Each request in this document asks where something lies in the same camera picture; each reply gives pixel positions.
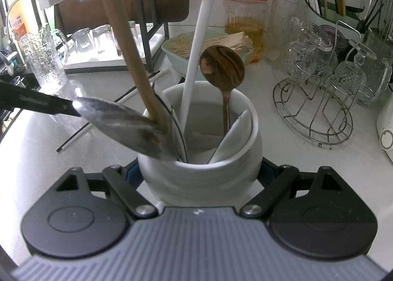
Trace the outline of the white ceramic soup spoon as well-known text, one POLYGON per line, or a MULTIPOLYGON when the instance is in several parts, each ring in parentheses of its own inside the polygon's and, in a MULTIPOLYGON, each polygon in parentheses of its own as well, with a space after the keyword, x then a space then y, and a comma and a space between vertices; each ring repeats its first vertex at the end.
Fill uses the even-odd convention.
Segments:
POLYGON ((232 124, 228 133, 213 153, 209 164, 218 163, 237 154, 248 142, 252 133, 251 114, 248 109, 244 110, 232 124))

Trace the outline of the large steel spoon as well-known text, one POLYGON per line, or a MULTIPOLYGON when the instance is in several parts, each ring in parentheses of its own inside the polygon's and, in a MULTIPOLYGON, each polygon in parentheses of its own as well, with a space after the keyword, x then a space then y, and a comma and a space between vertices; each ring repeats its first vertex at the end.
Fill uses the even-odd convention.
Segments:
MULTIPOLYGON (((75 110, 88 122, 102 121, 102 112, 96 112, 97 105, 85 103, 86 98, 80 97, 73 101, 75 110)), ((110 119, 106 127, 99 131, 114 141, 148 157, 161 161, 176 161, 179 158, 172 138, 164 133, 151 119, 137 114, 117 115, 109 113, 110 119)))

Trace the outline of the white ceramic mug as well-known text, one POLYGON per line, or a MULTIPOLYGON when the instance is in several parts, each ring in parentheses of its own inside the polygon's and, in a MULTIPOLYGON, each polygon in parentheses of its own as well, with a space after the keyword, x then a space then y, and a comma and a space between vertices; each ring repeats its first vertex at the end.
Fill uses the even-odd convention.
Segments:
MULTIPOLYGON (((221 92, 208 81, 196 81, 186 131, 222 135, 221 92)), ((239 90, 230 94, 230 112, 238 117, 248 109, 252 133, 230 159, 218 163, 161 161, 138 154, 140 171, 153 195, 176 207, 240 207, 249 197, 262 163, 262 138, 256 109, 239 90)))

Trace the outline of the white black chopstick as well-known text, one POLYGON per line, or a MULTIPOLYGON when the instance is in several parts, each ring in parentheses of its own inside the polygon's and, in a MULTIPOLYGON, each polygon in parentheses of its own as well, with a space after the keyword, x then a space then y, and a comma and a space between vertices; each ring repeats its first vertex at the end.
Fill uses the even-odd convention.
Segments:
POLYGON ((101 118, 103 119, 102 121, 93 121, 93 123, 86 123, 84 124, 78 131, 76 131, 74 134, 71 135, 70 138, 68 138, 57 150, 57 153, 60 153, 71 141, 76 140, 82 134, 90 127, 90 126, 98 126, 99 129, 103 130, 106 127, 106 124, 108 121, 105 121, 106 119, 110 119, 109 113, 115 113, 117 115, 126 115, 126 114, 137 114, 136 111, 134 111, 131 108, 127 108, 123 104, 131 99, 133 96, 138 95, 139 90, 137 89, 136 86, 134 86, 132 89, 128 90, 125 94, 121 95, 118 99, 116 99, 114 102, 109 102, 105 101, 103 99, 98 99, 94 100, 93 98, 86 98, 84 101, 85 103, 91 103, 92 105, 97 105, 96 112, 100 113, 102 112, 101 118))

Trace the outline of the copper long-handled spoon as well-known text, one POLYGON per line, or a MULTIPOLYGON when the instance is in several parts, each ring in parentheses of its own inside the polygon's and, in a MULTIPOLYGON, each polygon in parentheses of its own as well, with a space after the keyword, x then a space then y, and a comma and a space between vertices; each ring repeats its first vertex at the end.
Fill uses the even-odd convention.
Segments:
POLYGON ((230 93, 244 80, 244 63, 230 47, 212 45, 200 56, 200 70, 204 78, 223 95, 223 126, 224 134, 227 134, 230 129, 230 93))

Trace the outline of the brown wooden chopstick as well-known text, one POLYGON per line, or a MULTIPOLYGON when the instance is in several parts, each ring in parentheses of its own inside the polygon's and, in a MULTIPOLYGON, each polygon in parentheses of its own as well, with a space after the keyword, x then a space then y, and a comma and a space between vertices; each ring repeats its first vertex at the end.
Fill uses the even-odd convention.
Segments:
POLYGON ((137 86, 142 101, 149 112, 149 116, 167 134, 169 127, 165 110, 156 98, 149 83, 147 72, 140 59, 138 49, 128 26, 125 8, 121 0, 102 0, 102 3, 123 53, 128 71, 137 86))

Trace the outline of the white long-handled ladle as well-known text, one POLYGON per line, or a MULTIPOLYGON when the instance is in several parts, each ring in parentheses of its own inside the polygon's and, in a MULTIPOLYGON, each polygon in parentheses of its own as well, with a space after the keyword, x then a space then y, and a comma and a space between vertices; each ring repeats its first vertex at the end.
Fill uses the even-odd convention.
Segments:
POLYGON ((200 55, 202 54, 202 45, 205 40, 205 33, 209 23, 209 17, 212 10, 214 0, 201 0, 200 9, 195 28, 195 34, 191 45, 191 52, 188 61, 188 68, 183 87, 179 122, 181 132, 183 133, 186 127, 188 112, 191 105, 191 97, 193 94, 193 87, 197 75, 200 55))

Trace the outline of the yellow detergent jug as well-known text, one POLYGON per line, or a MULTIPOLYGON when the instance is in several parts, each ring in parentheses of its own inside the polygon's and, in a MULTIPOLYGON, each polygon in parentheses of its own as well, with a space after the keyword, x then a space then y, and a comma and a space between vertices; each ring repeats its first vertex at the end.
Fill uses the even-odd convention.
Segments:
POLYGON ((20 39, 23 36, 38 31, 31 0, 15 0, 10 5, 9 25, 18 46, 21 46, 20 39))

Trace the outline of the upturned glass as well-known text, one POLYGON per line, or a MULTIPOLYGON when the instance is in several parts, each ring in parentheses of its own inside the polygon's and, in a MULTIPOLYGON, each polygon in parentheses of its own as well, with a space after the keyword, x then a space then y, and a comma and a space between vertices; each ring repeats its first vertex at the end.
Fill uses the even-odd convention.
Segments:
MULTIPOLYGON (((130 31, 132 33, 132 36, 133 36, 133 39, 135 41, 135 45, 137 47, 137 50, 139 52, 140 57, 144 57, 144 49, 143 49, 141 41, 139 40, 139 35, 137 33, 135 21, 129 21, 128 22, 128 26, 129 26, 130 31)), ((118 43, 117 39, 115 39, 115 45, 116 45, 116 48, 117 48, 117 55, 118 56, 122 56, 123 54, 122 54, 122 51, 120 49, 120 46, 119 46, 119 43, 118 43)))
POLYGON ((98 54, 114 51, 114 36, 112 33, 112 27, 109 24, 104 24, 102 26, 94 28, 92 30, 92 34, 95 49, 98 54))
POLYGON ((71 35, 74 42, 75 51, 78 54, 86 54, 94 50, 93 40, 90 35, 90 28, 82 28, 71 35))

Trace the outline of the white drip tray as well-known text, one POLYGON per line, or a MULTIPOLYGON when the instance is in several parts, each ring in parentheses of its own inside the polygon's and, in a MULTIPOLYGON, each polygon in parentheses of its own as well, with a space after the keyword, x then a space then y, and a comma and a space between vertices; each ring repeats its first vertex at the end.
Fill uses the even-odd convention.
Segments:
MULTIPOLYGON (((160 28, 149 40, 151 55, 155 55, 165 40, 163 28, 160 28)), ((123 56, 117 54, 116 47, 110 46, 109 50, 105 50, 100 54, 93 52, 91 55, 78 54, 71 52, 65 64, 65 70, 87 69, 87 68, 105 68, 114 66, 126 66, 123 56)))

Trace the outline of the upturned glass middle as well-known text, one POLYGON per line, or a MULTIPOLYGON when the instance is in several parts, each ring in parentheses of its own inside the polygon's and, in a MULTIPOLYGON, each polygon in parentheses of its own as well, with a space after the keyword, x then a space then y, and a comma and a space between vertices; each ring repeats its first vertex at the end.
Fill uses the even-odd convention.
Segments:
POLYGON ((114 36, 112 33, 112 27, 109 24, 104 24, 102 26, 94 28, 92 30, 92 34, 95 49, 98 54, 114 51, 114 36))

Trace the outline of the white electric cooker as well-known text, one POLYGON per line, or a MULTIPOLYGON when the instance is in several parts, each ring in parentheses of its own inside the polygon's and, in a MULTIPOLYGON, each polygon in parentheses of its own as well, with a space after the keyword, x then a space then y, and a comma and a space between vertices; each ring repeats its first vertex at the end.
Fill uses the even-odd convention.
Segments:
POLYGON ((393 125, 392 125, 393 105, 392 98, 390 98, 382 111, 377 117, 376 128, 378 133, 378 141, 381 148, 387 154, 389 159, 393 161, 393 125))

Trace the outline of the upturned glass right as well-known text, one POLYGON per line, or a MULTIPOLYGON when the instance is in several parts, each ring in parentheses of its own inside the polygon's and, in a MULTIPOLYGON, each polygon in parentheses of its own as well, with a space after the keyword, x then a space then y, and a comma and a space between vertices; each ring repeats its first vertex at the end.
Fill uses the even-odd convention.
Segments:
MULTIPOLYGON (((130 31, 132 33, 132 36, 133 36, 133 39, 135 41, 135 45, 137 47, 137 50, 139 52, 140 57, 144 57, 144 49, 143 49, 141 41, 139 40, 139 35, 137 33, 135 21, 129 21, 128 22, 128 26, 129 26, 130 31)), ((117 48, 117 55, 118 56, 122 56, 123 54, 122 54, 122 51, 120 49, 120 46, 119 46, 119 43, 118 43, 117 39, 115 39, 115 45, 116 45, 116 48, 117 48)))

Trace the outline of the black dish rack shelf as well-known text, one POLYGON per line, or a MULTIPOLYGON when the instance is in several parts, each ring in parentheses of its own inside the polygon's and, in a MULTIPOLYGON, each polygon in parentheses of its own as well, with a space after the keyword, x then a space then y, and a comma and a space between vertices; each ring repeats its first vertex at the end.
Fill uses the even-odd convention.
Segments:
MULTIPOLYGON (((31 6, 33 7, 35 21, 37 22, 38 28, 40 28, 42 26, 42 22, 41 22, 41 17, 39 14, 36 0, 30 0, 30 1, 31 1, 31 6)), ((148 73, 153 73, 154 67, 158 62, 158 59, 160 58, 162 51, 158 49, 156 53, 153 55, 149 45, 149 41, 162 26, 164 27, 164 31, 165 31, 165 38, 168 39, 168 23, 157 21, 155 0, 150 0, 151 3, 153 4, 153 8, 152 8, 153 26, 151 29, 148 29, 147 27, 148 22, 146 20, 146 16, 144 15, 144 1, 143 0, 135 0, 135 1, 137 2, 137 6, 136 6, 137 19, 140 27, 142 45, 144 47, 144 54, 145 54, 144 66, 148 73)))

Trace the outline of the red-lid plastic jar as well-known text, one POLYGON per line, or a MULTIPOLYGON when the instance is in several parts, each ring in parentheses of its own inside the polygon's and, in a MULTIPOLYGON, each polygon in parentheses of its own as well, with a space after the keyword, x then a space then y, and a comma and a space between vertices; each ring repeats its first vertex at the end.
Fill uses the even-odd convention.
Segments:
POLYGON ((250 63, 262 59, 263 34, 268 0, 224 0, 225 32, 233 34, 244 31, 253 43, 250 63))

